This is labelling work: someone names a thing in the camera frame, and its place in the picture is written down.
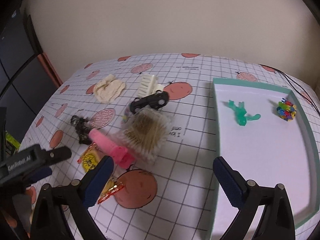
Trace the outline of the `yellow snack packet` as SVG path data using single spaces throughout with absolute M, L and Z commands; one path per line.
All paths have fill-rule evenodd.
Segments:
M 78 163 L 82 165 L 85 173 L 87 173 L 96 168 L 104 156 L 99 147 L 95 143 L 92 143 L 78 159 Z M 101 204 L 124 187 L 125 184 L 123 182 L 119 181 L 115 176 L 110 175 L 97 199 L 97 203 Z

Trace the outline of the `black action figure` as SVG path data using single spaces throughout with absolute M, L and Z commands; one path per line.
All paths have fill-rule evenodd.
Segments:
M 92 140 L 89 138 L 89 132 L 91 131 L 89 118 L 73 115 L 71 117 L 70 123 L 75 128 L 75 131 L 79 138 L 79 144 L 90 145 L 92 143 Z

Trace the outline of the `pink ribbed toy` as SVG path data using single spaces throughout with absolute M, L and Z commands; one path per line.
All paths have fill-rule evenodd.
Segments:
M 135 158 L 129 153 L 127 147 L 118 145 L 97 129 L 92 129 L 88 136 L 101 152 L 110 156 L 114 163 L 121 168 L 128 169 L 135 161 Z

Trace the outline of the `bag of cotton swabs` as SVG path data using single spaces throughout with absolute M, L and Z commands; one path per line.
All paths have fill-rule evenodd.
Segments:
M 170 118 L 147 106 L 132 115 L 111 138 L 127 147 L 136 159 L 152 165 L 166 142 L 170 129 Z

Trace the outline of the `dark blue cabinet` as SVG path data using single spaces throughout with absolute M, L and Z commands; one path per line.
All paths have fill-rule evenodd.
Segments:
M 18 142 L 58 89 L 37 59 L 43 52 L 31 16 L 16 10 L 1 33 L 1 106 Z

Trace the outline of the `green rubber lizard toy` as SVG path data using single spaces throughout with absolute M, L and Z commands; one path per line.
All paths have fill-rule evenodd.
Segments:
M 246 126 L 248 121 L 256 121 L 261 118 L 260 114 L 247 115 L 244 102 L 239 102 L 236 105 L 234 101 L 229 100 L 228 108 L 234 111 L 236 122 L 240 126 Z

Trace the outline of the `cream crumpled cloth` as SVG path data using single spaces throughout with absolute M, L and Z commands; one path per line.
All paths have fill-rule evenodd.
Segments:
M 126 84 L 123 81 L 110 74 L 94 86 L 93 94 L 100 103 L 109 104 L 120 96 L 125 87 Z

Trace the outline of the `colourful bead ball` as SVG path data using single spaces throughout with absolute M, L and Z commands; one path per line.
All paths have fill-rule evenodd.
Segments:
M 282 98 L 280 102 L 278 102 L 278 107 L 276 111 L 280 118 L 285 121 L 291 121 L 295 118 L 297 114 L 297 106 L 290 101 Z

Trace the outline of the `pomegranate grid tablecloth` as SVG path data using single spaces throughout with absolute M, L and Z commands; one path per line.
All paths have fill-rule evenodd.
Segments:
M 282 71 L 199 54 L 87 65 L 21 149 L 31 239 L 307 239 L 319 224 L 319 101 Z

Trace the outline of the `black toy car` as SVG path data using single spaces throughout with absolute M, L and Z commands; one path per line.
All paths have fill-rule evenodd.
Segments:
M 149 106 L 152 109 L 158 110 L 167 105 L 169 102 L 168 92 L 157 90 L 154 94 L 143 98 L 135 98 L 129 106 L 130 112 L 136 114 L 142 108 Z

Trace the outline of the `orange bed frame edge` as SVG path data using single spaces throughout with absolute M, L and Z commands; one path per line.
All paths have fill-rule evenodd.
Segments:
M 52 63 L 48 59 L 48 56 L 45 52 L 40 53 L 37 56 L 37 59 L 41 66 L 43 67 L 44 71 L 50 77 L 54 85 L 59 88 L 62 85 L 62 80 L 60 79 L 59 75 L 57 74 L 56 70 L 54 69 Z

